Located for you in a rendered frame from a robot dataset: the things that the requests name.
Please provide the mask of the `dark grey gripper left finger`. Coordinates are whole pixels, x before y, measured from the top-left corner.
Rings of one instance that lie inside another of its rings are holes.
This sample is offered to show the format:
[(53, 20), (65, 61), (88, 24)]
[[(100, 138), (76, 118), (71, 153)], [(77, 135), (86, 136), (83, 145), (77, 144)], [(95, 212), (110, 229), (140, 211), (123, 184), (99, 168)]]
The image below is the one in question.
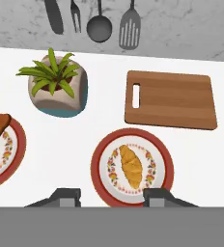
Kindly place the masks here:
[(81, 207), (80, 188), (57, 188), (49, 198), (42, 199), (29, 207)]

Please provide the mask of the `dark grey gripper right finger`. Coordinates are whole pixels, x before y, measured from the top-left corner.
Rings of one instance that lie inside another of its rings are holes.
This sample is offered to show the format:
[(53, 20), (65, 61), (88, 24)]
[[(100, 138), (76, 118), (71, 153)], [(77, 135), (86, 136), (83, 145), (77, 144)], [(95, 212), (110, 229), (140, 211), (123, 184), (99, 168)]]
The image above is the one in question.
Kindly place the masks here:
[(170, 191), (165, 188), (147, 188), (143, 191), (146, 207), (195, 207), (194, 204), (175, 198)]

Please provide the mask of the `golden croissant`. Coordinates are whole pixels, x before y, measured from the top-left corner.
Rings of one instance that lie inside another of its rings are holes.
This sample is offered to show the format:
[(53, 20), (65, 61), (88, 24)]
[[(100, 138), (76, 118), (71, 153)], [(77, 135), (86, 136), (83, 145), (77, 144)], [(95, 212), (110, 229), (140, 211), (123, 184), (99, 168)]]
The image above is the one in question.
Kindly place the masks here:
[(142, 181), (142, 163), (135, 152), (127, 145), (121, 145), (119, 150), (125, 177), (131, 188), (138, 189)]

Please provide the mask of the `wooden cutting board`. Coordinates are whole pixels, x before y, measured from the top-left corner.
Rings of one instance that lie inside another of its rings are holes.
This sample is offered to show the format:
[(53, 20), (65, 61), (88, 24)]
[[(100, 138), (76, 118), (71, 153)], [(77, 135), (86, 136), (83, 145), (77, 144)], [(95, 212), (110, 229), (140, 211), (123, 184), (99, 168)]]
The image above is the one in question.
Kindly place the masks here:
[(126, 78), (125, 122), (215, 130), (210, 78), (130, 70)]

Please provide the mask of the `red rimmed floral plate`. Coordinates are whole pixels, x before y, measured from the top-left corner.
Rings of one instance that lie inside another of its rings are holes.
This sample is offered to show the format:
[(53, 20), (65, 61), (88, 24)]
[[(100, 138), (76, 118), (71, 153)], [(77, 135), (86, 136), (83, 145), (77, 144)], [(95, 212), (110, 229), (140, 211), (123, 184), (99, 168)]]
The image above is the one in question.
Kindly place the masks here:
[(25, 131), (17, 120), (11, 119), (0, 136), (0, 185), (14, 174), (25, 151)]
[[(142, 180), (137, 189), (130, 186), (122, 169), (122, 145), (132, 150), (142, 164)], [(122, 128), (108, 134), (96, 147), (91, 176), (96, 191), (109, 206), (142, 206), (145, 188), (171, 190), (174, 165), (170, 152), (150, 132)]]

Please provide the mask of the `green plant in beige pot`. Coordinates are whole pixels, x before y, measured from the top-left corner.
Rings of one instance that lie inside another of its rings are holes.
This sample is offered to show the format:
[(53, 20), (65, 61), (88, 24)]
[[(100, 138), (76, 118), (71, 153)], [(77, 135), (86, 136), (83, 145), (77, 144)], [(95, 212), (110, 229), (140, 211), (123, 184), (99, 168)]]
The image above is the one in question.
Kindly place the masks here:
[(52, 47), (33, 67), (19, 69), (17, 76), (28, 77), (32, 103), (50, 116), (71, 118), (81, 113), (88, 98), (86, 70), (71, 59), (73, 53), (56, 56)]

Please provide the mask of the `dark grey slotted spatula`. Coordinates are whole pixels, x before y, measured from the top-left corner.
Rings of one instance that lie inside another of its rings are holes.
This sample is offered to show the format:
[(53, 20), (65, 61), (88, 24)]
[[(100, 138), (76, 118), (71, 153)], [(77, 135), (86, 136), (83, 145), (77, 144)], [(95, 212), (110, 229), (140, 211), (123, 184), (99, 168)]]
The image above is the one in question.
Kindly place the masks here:
[(119, 29), (119, 47), (134, 50), (139, 45), (141, 18), (134, 7), (135, 0), (130, 0), (129, 9), (123, 14)]

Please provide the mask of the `dark grey hanging ladle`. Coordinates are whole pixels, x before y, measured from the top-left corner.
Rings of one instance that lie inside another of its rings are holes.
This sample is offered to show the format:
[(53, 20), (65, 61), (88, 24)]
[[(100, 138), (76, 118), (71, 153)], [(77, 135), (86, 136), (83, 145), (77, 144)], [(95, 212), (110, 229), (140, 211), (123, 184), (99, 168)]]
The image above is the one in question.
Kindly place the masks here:
[(89, 38), (94, 42), (102, 43), (110, 39), (112, 23), (108, 17), (102, 14), (101, 0), (98, 0), (98, 15), (88, 21), (86, 30)]

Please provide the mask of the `dark grey hanging fork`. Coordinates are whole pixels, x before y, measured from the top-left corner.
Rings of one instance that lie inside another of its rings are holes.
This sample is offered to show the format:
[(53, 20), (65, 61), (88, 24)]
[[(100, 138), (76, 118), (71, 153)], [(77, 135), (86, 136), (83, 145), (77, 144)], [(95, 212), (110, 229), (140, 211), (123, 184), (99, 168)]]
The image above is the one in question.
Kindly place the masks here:
[(74, 31), (76, 33), (80, 33), (81, 32), (81, 15), (80, 15), (80, 10), (74, 0), (70, 0), (70, 13), (71, 13)]

